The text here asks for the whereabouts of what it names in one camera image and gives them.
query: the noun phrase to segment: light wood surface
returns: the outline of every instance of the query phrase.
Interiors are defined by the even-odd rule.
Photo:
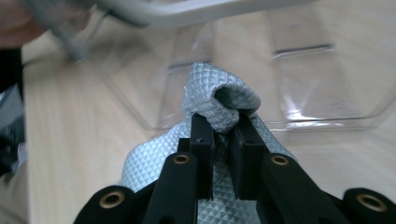
[[[317,3],[364,113],[396,81],[396,4],[371,2]],[[265,121],[281,120],[264,13],[214,24],[212,63],[260,95]],[[83,63],[75,64],[50,34],[23,49],[33,224],[72,223],[97,190],[117,183],[128,152],[161,133],[148,126],[157,124],[166,91],[178,91],[165,85],[176,29],[138,30],[114,20],[103,26]],[[342,197],[365,187],[396,202],[395,124],[391,110],[374,129],[275,134],[325,191]]]

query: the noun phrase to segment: textured fabric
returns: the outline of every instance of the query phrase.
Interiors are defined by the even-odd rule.
[[[292,156],[274,138],[261,119],[254,114],[260,106],[259,96],[239,77],[207,63],[195,63],[185,87],[182,102],[184,120],[168,133],[133,149],[124,164],[121,184],[138,191],[155,181],[166,157],[177,151],[179,138],[189,138],[191,116],[198,113],[217,133],[227,133],[238,122],[239,113],[250,116],[271,152]],[[260,223],[256,203],[238,201],[225,164],[226,151],[217,148],[213,178],[213,201],[198,203],[199,223]]]

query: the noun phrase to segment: clear plastic container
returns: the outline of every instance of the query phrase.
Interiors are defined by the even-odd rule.
[[[83,11],[91,14],[84,32],[47,25],[146,130],[182,119],[197,61],[245,80],[272,131],[367,129],[396,105],[393,1],[322,0],[179,28],[136,28],[92,6]]]

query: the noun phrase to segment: person's hand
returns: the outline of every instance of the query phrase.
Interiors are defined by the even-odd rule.
[[[46,30],[18,0],[0,0],[0,49],[22,46]]]
[[[89,10],[70,5],[54,6],[46,13],[47,18],[59,25],[67,22],[67,27],[74,32],[83,30],[91,16]],[[0,49],[21,47],[46,30],[20,0],[0,0]]]

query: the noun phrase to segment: gray cloth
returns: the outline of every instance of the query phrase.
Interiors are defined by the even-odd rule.
[[[166,157],[177,151],[178,139],[190,137],[194,113],[206,117],[218,133],[230,131],[238,122],[239,113],[245,113],[271,152],[292,157],[255,114],[260,104],[259,96],[239,77],[208,63],[195,63],[182,102],[184,120],[168,133],[130,152],[124,164],[121,184],[139,191],[158,179]],[[260,223],[255,202],[235,199],[224,159],[225,150],[218,149],[213,178],[214,200],[198,202],[198,223]]]

